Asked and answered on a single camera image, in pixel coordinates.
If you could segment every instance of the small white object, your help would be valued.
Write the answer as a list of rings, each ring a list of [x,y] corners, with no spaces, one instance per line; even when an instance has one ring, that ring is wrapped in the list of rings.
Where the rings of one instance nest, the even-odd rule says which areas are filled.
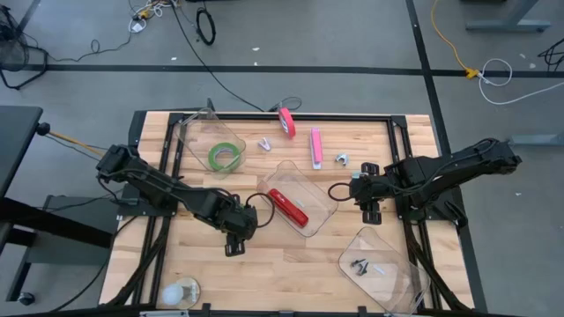
[[[386,275],[386,272],[384,272],[384,270],[383,270],[381,267],[377,266],[376,264],[372,264],[372,267],[373,267],[375,270],[377,270],[378,272],[380,272],[380,274]]]
[[[268,142],[266,137],[263,137],[261,141],[258,141],[258,145],[267,151],[271,150],[271,144]]]
[[[143,31],[143,27],[142,27],[139,23],[136,23],[136,24],[131,28],[131,30],[133,30],[133,32],[135,32],[135,33],[139,33],[139,32],[141,32],[141,31]]]
[[[182,296],[184,296],[184,289],[179,284],[174,283],[167,286],[162,292],[162,301],[167,305],[176,306],[180,304]]]

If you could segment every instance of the electrical plug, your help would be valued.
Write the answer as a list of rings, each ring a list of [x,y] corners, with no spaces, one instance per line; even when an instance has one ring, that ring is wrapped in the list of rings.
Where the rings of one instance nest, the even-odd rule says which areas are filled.
[[[466,78],[472,79],[476,76],[479,76],[479,73],[479,70],[466,69]]]

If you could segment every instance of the clear plastic container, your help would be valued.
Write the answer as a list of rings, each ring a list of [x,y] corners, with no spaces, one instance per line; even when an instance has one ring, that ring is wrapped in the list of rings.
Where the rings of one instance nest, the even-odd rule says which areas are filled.
[[[330,199],[316,184],[309,181],[292,161],[285,160],[278,164],[276,170],[266,175],[257,187],[259,192],[265,194],[274,188],[308,217],[306,225],[299,227],[283,211],[276,208],[277,213],[293,229],[306,238],[316,234],[325,221],[337,210],[338,203]]]
[[[245,141],[233,133],[210,108],[181,123],[178,139],[208,171],[227,175],[245,160]]]
[[[362,228],[338,266],[388,313],[412,314],[430,285],[425,270],[407,261],[371,227]]]

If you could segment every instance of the small metal part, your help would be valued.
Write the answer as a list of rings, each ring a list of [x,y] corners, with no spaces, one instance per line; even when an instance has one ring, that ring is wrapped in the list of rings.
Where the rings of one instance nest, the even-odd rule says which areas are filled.
[[[368,261],[366,259],[356,260],[351,263],[351,268],[356,268],[356,275],[363,276],[367,274]]]
[[[343,166],[346,166],[347,164],[349,164],[349,156],[348,154],[345,153],[340,153],[335,157],[335,161],[336,162],[343,162]]]
[[[263,137],[261,141],[258,141],[258,145],[267,151],[271,150],[271,144],[268,142],[266,137]]]

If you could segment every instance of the wooden tabletop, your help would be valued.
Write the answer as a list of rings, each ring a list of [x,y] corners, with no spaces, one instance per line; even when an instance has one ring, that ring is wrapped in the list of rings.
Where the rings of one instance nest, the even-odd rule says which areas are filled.
[[[429,117],[407,115],[406,118],[413,154],[436,156]],[[149,112],[145,117],[138,149],[141,158],[155,167],[160,161],[167,119],[168,112]],[[287,138],[278,120],[227,120],[225,124],[247,143],[244,164],[225,179],[218,180],[185,150],[180,171],[184,176],[182,181],[190,186],[222,187],[239,194],[244,201],[256,192],[257,183],[284,160],[292,160],[323,191],[335,182],[348,182],[351,172],[360,170],[363,162],[380,166],[392,163],[383,122],[299,121],[293,140]],[[309,131],[313,127],[320,128],[322,134],[321,170],[313,170],[311,164]],[[265,136],[272,146],[268,152],[257,146]],[[176,148],[176,137],[173,139],[171,149]],[[397,140],[398,147],[403,149],[399,130]],[[348,166],[334,161],[341,152],[349,154]],[[171,153],[168,174],[173,159]],[[346,196],[346,188],[340,190],[336,190],[335,195]],[[258,209],[260,224],[269,216],[269,207],[259,198],[252,203]],[[371,227],[400,254],[406,254],[404,230],[397,219],[395,204],[390,199],[385,200],[381,210],[382,224]],[[100,303],[113,298],[138,265],[146,223],[146,217],[136,219],[115,239]],[[338,268],[338,257],[365,226],[353,201],[339,203],[338,210],[319,232],[307,239],[276,215],[268,226],[257,229],[255,236],[246,241],[245,254],[228,258],[224,254],[225,234],[195,220],[181,206],[170,227],[160,288],[181,277],[193,276],[202,288],[195,309],[201,308],[203,303],[211,303],[214,310],[356,312],[358,306],[366,306],[369,312],[383,312],[382,307]],[[448,221],[428,221],[427,227],[439,274],[463,303],[473,306],[455,226]],[[148,276],[152,276],[152,268],[148,272]],[[150,282],[151,278],[145,279],[145,301]],[[158,307],[170,308],[161,304],[160,298]]]

